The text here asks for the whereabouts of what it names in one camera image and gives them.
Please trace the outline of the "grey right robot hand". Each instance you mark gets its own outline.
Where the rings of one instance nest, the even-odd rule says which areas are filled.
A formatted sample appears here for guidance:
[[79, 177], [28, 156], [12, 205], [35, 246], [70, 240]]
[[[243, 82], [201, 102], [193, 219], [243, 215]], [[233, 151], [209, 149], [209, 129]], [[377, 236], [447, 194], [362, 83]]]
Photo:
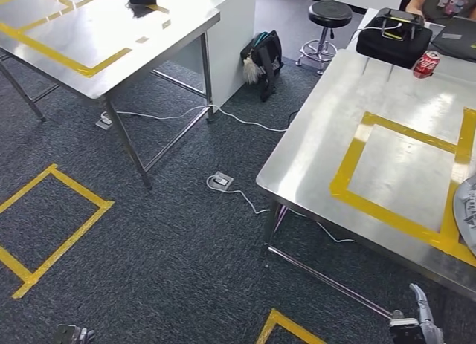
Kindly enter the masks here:
[[434, 322], [434, 316], [425, 293], [417, 284], [410, 283], [410, 288], [416, 295], [419, 310], [420, 327], [426, 344], [444, 344], [442, 329]]

